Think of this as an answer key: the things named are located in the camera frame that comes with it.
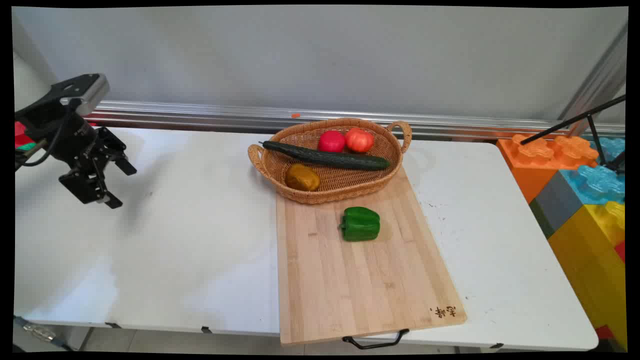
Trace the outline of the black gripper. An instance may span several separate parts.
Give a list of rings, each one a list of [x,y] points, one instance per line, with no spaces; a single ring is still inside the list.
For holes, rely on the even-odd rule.
[[[127,176],[137,173],[125,150],[126,144],[106,127],[97,132],[77,114],[83,105],[80,99],[71,99],[68,104],[48,101],[32,104],[16,112],[16,121],[25,126],[25,133],[35,141],[32,150],[44,149],[39,159],[30,161],[27,153],[16,155],[16,167],[35,167],[49,157],[66,163],[72,169],[100,169],[102,159],[95,153],[98,138],[102,142],[100,152]],[[105,180],[96,173],[71,170],[58,181],[81,203],[105,204],[111,209],[120,208],[122,201],[106,187]]]

